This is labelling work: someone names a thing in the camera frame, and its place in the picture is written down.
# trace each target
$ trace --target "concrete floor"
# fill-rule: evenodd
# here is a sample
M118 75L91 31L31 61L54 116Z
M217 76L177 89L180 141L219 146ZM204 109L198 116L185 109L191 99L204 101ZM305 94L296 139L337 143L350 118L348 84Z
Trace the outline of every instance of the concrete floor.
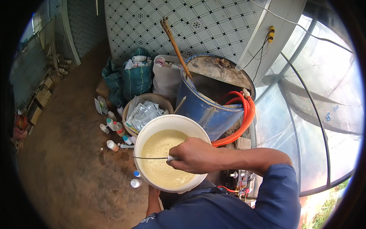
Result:
M136 169L132 150L109 150L106 141L120 138L99 128L106 116L93 98L109 55L103 43L82 58L19 152L22 184L50 228L131 228L145 217L148 186L129 184Z

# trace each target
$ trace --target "foamy liquid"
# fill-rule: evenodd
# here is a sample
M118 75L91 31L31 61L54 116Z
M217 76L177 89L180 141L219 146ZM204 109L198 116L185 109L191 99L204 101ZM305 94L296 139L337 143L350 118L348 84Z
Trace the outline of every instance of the foamy liquid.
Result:
M141 156L145 158L167 157L170 148L184 142L186 138L188 138L187 135L177 130L159 131L146 141ZM195 176L195 174L174 169L167 165L164 159L142 159L142 167L150 180L166 188L179 187Z

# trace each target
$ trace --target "yellow electrical plug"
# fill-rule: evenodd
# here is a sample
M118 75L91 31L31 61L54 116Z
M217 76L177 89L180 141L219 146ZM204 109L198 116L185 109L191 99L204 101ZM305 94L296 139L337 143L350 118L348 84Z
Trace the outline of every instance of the yellow electrical plug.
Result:
M273 38L275 37L275 28L273 26L270 26L268 32L268 43L271 43L273 41Z

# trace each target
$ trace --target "hose connector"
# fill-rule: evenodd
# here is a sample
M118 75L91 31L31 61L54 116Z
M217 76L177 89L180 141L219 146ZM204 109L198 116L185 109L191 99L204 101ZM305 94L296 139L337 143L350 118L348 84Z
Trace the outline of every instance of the hose connector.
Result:
M250 96L250 93L247 89L243 88L243 96L245 99L247 99L248 96Z

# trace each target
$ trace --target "white bucket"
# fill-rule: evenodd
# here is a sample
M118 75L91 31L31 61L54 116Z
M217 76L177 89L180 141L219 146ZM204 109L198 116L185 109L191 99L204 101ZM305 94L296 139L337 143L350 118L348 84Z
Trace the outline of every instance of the white bucket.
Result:
M211 144L210 139L204 129L198 125L195 121L181 115L163 115L158 118L151 120L139 133L136 139L136 144L134 148L134 156L141 157L143 146L146 141L155 133L161 130L178 130L189 137L198 137L203 139L204 141ZM135 158L135 164L137 170L140 172L141 177L151 186L162 190L164 192L172 192L172 193L184 193L192 190L194 187L199 185L207 176L207 174L197 174L194 178L177 188L169 188L162 187L154 182L152 182L148 176L145 174L145 171L142 167L142 160L139 158Z

